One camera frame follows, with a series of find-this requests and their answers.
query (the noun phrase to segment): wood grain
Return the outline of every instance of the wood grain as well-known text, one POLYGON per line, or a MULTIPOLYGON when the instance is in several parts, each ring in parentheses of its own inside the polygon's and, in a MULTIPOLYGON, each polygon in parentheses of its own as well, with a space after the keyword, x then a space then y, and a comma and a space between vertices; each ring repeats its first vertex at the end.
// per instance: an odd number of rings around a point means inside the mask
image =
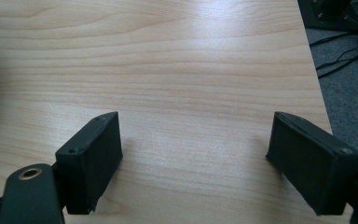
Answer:
POLYGON ((274 111, 330 131, 296 0, 0 1, 0 196, 118 111, 124 159, 67 223, 346 223, 265 160, 274 111))

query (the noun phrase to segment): desk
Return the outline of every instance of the desk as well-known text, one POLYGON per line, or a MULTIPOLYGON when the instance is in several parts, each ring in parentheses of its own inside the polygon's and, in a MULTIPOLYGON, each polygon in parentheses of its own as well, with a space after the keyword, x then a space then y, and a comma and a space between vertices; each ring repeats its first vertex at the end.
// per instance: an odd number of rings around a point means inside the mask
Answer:
POLYGON ((118 111, 124 159, 67 223, 347 223, 266 161, 274 111, 330 131, 296 0, 0 1, 0 196, 118 111))

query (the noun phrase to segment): gray carpet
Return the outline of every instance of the gray carpet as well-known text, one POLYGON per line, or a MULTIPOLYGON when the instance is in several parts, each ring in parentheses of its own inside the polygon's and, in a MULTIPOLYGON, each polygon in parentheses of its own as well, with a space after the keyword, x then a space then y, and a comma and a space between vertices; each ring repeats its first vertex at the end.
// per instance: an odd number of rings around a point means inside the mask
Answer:
MULTIPOLYGON (((342 32, 307 29, 310 43, 342 32)), ((338 40, 311 48, 315 67, 334 61, 347 49, 358 47, 358 36, 345 36, 338 40)), ((346 58, 358 54, 351 52, 346 58)), ((317 71, 318 75, 334 68, 317 71)), ((324 96, 328 118, 333 135, 358 149, 358 61, 328 77, 321 78, 320 85, 324 96)))

